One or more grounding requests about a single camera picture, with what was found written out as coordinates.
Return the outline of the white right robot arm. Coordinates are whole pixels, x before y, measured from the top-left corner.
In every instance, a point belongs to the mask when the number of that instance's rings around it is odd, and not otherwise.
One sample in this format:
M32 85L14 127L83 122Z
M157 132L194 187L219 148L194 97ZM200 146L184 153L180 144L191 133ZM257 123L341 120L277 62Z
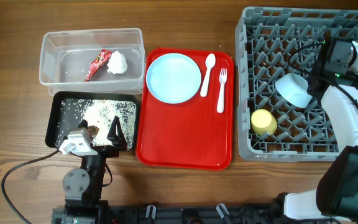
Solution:
M285 197L294 220L358 221L358 37L236 37L236 57L159 48L147 57L135 153L149 166L222 170L233 134L248 161L330 161Z

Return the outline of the white napkin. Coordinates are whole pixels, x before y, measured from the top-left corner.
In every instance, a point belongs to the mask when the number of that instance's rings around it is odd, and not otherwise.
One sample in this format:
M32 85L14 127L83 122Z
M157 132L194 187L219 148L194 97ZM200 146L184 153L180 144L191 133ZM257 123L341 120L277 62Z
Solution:
M122 53L115 51L112 53L107 66L109 73L122 74L127 70L126 58Z

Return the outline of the light blue plate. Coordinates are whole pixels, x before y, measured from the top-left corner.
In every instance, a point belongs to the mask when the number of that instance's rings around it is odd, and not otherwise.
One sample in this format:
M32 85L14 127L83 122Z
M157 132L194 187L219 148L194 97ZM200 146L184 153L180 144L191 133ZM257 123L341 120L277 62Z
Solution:
M199 90L201 71L196 62L186 55L164 54L147 69L146 85L149 92L163 103L184 103Z

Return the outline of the small light blue bowl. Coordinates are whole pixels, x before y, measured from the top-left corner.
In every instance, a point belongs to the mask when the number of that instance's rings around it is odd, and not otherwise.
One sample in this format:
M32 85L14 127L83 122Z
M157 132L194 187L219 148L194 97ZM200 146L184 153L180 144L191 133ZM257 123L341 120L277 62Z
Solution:
M288 73L275 82L278 93L292 105L306 108L312 99L308 94L308 82L300 75Z

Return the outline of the red ketchup packet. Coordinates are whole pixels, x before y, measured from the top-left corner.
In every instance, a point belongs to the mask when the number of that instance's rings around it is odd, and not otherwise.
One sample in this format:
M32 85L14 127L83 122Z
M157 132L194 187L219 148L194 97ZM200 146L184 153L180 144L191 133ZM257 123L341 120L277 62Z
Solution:
M111 58L112 51L102 49L95 60L89 65L88 74L85 78L85 82L91 80L93 75Z

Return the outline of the white plastic spoon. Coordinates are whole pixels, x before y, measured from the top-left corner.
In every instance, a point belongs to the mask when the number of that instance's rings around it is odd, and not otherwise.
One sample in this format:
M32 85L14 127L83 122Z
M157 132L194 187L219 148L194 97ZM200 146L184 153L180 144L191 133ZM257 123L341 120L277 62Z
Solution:
M202 97L206 97L206 95L208 94L209 78L210 78L211 70L215 66L215 64L216 64L215 54L209 54L205 60L206 74L204 76L203 84L200 90L200 96Z

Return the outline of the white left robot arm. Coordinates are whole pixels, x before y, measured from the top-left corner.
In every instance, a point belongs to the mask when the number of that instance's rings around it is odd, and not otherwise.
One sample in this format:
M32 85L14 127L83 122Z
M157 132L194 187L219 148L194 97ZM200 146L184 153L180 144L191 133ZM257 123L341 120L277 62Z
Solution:
M111 123L107 140L113 143L113 148L94 149L88 122L83 120L59 147L62 154L81 157L81 165L64 176L65 207L62 214L53 213L52 223L119 223L108 202L101 200L102 188L106 186L103 183L106 159L117 157L118 150L127 146L117 116Z

